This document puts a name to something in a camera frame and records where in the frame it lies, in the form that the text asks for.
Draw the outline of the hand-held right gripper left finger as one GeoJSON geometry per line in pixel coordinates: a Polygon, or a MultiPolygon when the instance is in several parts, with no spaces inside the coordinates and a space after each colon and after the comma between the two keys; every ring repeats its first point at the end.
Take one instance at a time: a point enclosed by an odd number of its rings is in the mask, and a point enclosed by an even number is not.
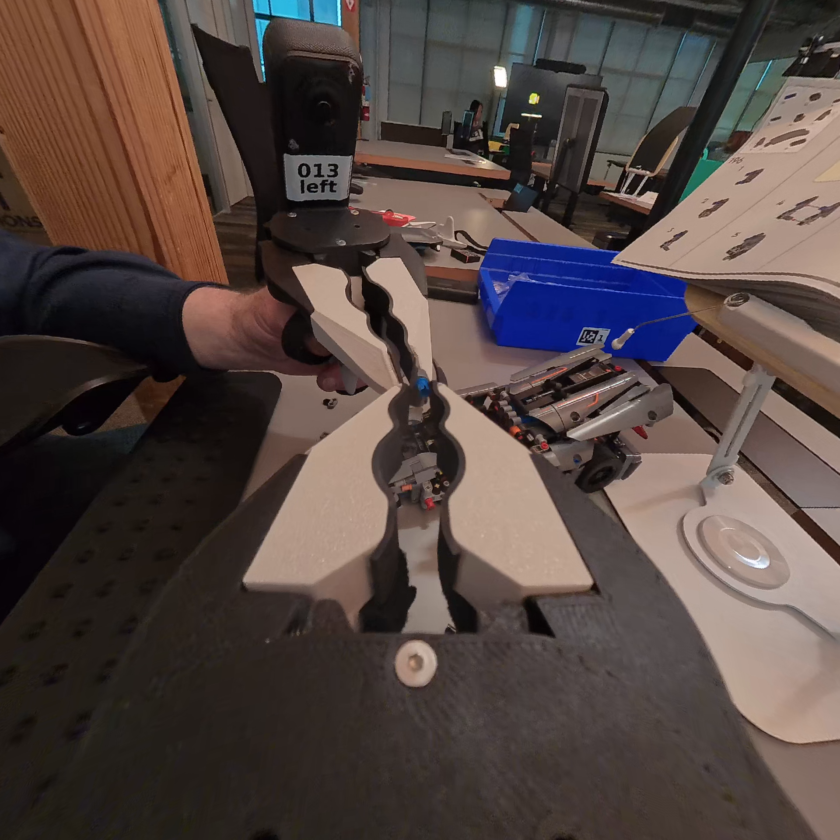
{"type": "Polygon", "coordinates": [[[395,386],[310,448],[243,579],[335,601],[352,627],[398,633],[416,596],[390,488],[415,396],[395,386]]]}

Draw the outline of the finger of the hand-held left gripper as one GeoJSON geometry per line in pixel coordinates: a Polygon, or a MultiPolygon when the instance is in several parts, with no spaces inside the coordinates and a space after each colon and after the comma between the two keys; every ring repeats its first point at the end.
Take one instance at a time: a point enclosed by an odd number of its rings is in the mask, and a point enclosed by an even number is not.
{"type": "Polygon", "coordinates": [[[338,268],[295,266],[293,273],[310,310],[313,336],[362,382],[382,394],[403,383],[383,339],[369,316],[350,299],[350,279],[338,268]]]}
{"type": "Polygon", "coordinates": [[[363,297],[377,330],[393,347],[409,382],[435,381],[427,299],[397,257],[378,258],[363,268],[363,297]]]}

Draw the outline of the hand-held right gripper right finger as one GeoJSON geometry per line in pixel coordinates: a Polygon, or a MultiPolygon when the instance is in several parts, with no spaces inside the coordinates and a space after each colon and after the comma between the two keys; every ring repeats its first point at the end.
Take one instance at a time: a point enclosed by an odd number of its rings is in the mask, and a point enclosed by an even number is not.
{"type": "Polygon", "coordinates": [[[561,473],[447,385],[432,384],[430,396],[449,480],[437,568],[455,632],[476,632],[480,614],[500,607],[592,592],[592,574],[547,483],[561,473]]]}

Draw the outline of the lego car model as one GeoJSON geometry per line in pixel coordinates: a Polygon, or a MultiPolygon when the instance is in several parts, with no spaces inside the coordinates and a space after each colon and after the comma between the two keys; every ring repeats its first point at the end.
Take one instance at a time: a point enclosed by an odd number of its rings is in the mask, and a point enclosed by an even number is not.
{"type": "Polygon", "coordinates": [[[458,394],[531,453],[572,474],[586,494],[624,480],[642,457],[623,433],[648,428],[674,412],[670,385],[647,385],[597,344],[562,353],[507,384],[476,385],[458,394]]]}

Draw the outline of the person's left forearm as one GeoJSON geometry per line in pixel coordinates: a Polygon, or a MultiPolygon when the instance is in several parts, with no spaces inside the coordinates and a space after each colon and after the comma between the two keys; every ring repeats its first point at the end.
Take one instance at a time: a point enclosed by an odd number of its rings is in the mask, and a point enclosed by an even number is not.
{"type": "Polygon", "coordinates": [[[1,335],[42,335],[113,348],[164,381],[202,371],[182,325],[185,281],[119,251],[34,245],[1,233],[1,335]]]}

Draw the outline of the lego instruction booklet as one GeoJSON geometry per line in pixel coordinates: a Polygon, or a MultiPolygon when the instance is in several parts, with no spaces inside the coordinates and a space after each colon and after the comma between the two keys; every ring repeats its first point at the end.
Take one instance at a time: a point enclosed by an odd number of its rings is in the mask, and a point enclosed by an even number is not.
{"type": "Polygon", "coordinates": [[[839,81],[788,79],[741,149],[613,262],[747,292],[838,340],[839,81]]]}

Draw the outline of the person's left hand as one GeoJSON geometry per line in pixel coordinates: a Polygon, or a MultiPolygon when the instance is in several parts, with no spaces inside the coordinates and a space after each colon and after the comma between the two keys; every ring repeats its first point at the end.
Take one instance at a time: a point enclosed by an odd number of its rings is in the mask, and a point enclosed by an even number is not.
{"type": "Polygon", "coordinates": [[[340,363],[313,337],[308,351],[324,359],[319,365],[293,360],[282,337],[287,324],[302,311],[275,299],[263,288],[238,292],[225,287],[193,290],[182,308],[185,340],[194,360],[214,371],[271,371],[314,377],[324,392],[344,392],[340,363]]]}

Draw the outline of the toy space shuttle model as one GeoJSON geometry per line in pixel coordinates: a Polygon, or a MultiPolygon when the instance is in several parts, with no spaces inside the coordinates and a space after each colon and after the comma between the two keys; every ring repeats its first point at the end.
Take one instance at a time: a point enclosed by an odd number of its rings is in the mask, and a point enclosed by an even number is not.
{"type": "Polygon", "coordinates": [[[465,249],[468,244],[458,241],[455,219],[447,216],[444,222],[417,220],[415,216],[397,213],[390,209],[373,211],[382,216],[387,225],[397,228],[403,239],[416,249],[441,250],[443,247],[465,249]]]}

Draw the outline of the window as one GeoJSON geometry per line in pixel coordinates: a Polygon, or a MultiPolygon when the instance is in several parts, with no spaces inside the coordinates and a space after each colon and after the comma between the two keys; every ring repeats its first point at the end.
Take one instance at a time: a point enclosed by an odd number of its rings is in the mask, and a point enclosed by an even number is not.
{"type": "Polygon", "coordinates": [[[256,18],[293,18],[341,26],[341,1],[253,1],[256,18]]]}

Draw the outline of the wooden desk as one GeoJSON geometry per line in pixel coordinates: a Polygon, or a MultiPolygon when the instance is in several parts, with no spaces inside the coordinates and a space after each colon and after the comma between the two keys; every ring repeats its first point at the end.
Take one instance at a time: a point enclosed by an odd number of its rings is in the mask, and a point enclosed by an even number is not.
{"type": "Polygon", "coordinates": [[[357,140],[354,161],[360,165],[454,175],[471,182],[508,182],[510,179],[508,170],[478,154],[418,143],[357,140]]]}

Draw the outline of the blue storage bin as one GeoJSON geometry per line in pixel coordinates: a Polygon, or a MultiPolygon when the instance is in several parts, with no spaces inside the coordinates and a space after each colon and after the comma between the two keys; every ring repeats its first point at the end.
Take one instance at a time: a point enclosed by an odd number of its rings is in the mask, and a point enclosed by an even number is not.
{"type": "Polygon", "coordinates": [[[665,362],[697,327],[686,283],[614,262],[617,252],[494,238],[479,268],[479,300],[499,345],[555,353],[582,348],[583,328],[635,332],[621,358],[665,362]]]}

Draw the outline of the black perforated board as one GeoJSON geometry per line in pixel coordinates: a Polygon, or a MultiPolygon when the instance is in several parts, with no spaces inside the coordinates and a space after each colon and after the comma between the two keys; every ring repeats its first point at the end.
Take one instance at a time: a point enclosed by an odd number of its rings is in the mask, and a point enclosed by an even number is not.
{"type": "Polygon", "coordinates": [[[185,380],[2,623],[2,743],[81,737],[156,596],[239,503],[280,378],[185,380]]]}

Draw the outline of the black computer monitor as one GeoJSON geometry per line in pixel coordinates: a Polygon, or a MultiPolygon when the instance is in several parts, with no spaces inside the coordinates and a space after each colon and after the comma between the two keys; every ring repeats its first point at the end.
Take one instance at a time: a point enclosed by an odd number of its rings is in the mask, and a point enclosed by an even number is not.
{"type": "Polygon", "coordinates": [[[538,151],[553,151],[543,179],[568,193],[587,184],[610,98],[602,77],[516,63],[501,127],[509,132],[507,168],[524,175],[538,151]]]}

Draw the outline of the white book stand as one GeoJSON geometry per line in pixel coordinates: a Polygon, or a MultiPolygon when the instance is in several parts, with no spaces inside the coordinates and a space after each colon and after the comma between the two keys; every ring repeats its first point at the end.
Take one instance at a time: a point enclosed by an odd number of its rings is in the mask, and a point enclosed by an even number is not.
{"type": "Polygon", "coordinates": [[[838,564],[738,467],[774,379],[838,416],[838,343],[761,300],[688,309],[753,362],[715,454],[645,454],[606,494],[683,602],[736,708],[772,737],[838,740],[838,564]]]}

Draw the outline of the beige chair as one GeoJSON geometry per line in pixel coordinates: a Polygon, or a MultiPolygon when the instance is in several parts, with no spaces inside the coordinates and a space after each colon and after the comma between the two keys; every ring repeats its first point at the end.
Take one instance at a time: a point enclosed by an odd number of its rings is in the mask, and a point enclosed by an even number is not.
{"type": "Polygon", "coordinates": [[[696,113],[695,107],[679,107],[647,131],[625,164],[624,174],[616,186],[616,191],[640,196],[646,183],[663,169],[679,144],[680,136],[690,126],[696,113]]]}

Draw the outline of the black office chair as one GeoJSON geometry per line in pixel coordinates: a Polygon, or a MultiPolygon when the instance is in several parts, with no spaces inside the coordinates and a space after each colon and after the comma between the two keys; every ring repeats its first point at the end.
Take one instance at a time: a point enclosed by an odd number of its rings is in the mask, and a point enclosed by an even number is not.
{"type": "Polygon", "coordinates": [[[37,335],[1,339],[1,453],[58,428],[97,431],[149,375],[147,364],[96,343],[37,335]]]}

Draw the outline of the cardboard box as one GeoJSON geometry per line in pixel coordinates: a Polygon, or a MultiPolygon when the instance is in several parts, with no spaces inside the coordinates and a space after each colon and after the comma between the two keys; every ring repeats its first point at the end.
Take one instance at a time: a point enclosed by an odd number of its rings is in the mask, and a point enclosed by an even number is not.
{"type": "Polygon", "coordinates": [[[31,244],[52,242],[7,158],[1,133],[1,229],[31,244]]]}

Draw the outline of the black pole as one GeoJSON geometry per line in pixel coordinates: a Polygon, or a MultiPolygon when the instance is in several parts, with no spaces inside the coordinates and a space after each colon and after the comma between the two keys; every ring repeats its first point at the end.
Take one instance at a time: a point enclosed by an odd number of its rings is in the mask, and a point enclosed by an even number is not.
{"type": "Polygon", "coordinates": [[[696,115],[677,150],[654,206],[644,223],[631,229],[628,244],[632,244],[642,233],[656,225],[679,203],[720,116],[737,86],[740,74],[760,40],[774,6],[775,1],[748,1],[745,4],[700,101],[696,115]]]}

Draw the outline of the wide wooden post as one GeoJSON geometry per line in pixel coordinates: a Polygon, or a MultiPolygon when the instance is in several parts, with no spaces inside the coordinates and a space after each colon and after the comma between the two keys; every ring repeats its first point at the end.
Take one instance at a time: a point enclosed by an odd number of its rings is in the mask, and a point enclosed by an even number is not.
{"type": "Polygon", "coordinates": [[[2,144],[52,245],[226,285],[159,6],[2,1],[2,144]]]}

